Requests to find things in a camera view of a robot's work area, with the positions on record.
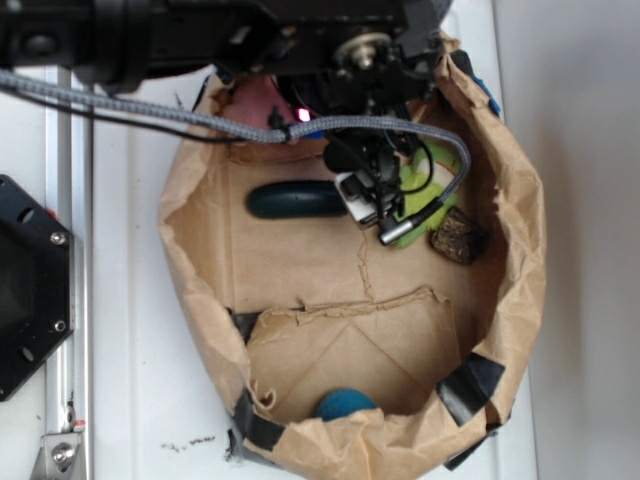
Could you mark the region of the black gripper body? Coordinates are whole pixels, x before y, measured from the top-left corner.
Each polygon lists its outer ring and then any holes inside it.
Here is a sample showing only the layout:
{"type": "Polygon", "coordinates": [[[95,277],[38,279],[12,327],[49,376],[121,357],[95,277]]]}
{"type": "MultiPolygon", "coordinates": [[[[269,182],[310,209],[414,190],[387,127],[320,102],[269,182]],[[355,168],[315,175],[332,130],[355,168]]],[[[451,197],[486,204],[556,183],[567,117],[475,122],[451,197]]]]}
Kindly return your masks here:
{"type": "Polygon", "coordinates": [[[276,89],[294,111],[402,117],[428,99],[443,49],[438,29],[396,37],[373,29],[283,29],[273,45],[276,89]]]}

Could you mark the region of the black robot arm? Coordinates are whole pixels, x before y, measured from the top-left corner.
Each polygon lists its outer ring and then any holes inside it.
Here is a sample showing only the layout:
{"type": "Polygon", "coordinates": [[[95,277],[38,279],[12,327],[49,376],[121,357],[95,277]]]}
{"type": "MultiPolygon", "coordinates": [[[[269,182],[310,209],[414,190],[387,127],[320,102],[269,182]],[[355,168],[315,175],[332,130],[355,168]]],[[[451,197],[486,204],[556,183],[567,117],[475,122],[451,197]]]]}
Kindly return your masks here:
{"type": "Polygon", "coordinates": [[[402,132],[383,116],[429,95],[447,1],[5,1],[1,87],[183,123],[193,115],[133,103],[146,80],[214,66],[226,80],[268,75],[308,127],[271,132],[213,123],[238,140],[283,142],[322,129],[325,161],[381,170],[402,132]]]}

